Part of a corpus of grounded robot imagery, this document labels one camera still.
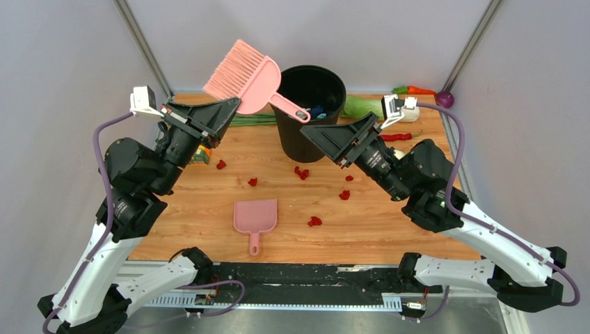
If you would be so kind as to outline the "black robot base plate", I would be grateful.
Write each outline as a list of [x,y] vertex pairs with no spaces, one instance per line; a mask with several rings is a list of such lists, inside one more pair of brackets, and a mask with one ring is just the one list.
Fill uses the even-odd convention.
[[421,299],[443,293],[400,278],[395,265],[280,264],[219,262],[198,275],[188,289],[212,305],[356,307],[384,304],[384,296]]

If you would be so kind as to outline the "pink plastic dustpan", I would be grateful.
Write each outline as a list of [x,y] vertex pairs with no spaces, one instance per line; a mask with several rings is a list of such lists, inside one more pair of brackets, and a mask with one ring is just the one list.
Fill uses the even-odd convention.
[[278,201],[243,200],[234,203],[233,226],[237,232],[249,236],[248,251],[252,256],[260,252],[260,235],[275,228],[278,220]]

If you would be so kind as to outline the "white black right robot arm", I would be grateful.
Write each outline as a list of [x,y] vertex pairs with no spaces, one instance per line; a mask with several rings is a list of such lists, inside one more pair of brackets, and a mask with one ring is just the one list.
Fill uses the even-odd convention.
[[461,241],[478,260],[438,259],[405,253],[397,282],[406,291],[450,285],[494,294],[524,312],[539,312],[562,302],[564,287],[553,274],[567,254],[543,248],[509,232],[453,186],[452,162],[430,139],[397,157],[380,136],[375,115],[345,125],[306,125],[302,135],[341,168],[357,166],[423,230]]

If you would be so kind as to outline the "pink hand brush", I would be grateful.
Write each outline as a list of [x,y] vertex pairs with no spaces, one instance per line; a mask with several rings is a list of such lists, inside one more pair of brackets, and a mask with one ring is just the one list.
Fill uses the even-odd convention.
[[311,116],[304,108],[278,92],[281,80],[281,70],[272,58],[237,40],[203,91],[218,100],[240,98],[238,113],[242,115],[258,113],[270,104],[300,123],[310,122]]

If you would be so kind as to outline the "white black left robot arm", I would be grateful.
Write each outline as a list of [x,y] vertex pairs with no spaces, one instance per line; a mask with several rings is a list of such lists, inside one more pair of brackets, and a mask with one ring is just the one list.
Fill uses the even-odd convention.
[[106,151],[95,149],[106,196],[72,275],[38,302],[45,333],[51,321],[58,322],[57,333],[115,333],[139,308],[173,289],[216,287],[212,261],[196,247],[127,282],[115,277],[166,209],[164,196],[173,194],[197,149],[218,146],[240,105],[237,97],[201,105],[169,102],[159,110],[149,103],[134,113],[155,117],[161,136],[153,148],[125,137]]

